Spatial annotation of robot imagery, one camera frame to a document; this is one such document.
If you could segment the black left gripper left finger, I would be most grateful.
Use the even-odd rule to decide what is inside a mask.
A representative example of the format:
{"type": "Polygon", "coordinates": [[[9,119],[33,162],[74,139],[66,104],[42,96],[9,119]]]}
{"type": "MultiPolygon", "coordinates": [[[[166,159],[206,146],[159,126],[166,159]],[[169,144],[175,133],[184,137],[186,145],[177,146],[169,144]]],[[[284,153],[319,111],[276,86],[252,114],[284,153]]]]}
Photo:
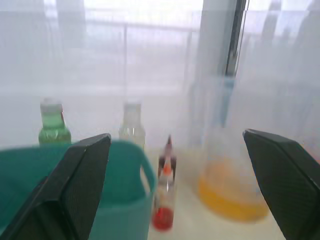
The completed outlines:
{"type": "Polygon", "coordinates": [[[111,136],[0,152],[0,237],[87,240],[102,196],[111,136]]]}

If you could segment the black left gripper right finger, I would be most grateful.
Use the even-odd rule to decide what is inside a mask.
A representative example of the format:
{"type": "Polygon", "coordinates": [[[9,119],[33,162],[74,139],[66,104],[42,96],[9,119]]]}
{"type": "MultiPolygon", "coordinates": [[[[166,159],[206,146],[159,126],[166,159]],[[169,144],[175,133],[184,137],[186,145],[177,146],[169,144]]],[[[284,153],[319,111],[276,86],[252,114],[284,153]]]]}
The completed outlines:
{"type": "Polygon", "coordinates": [[[246,129],[260,191],[287,240],[320,238],[320,164],[295,140],[246,129]]]}

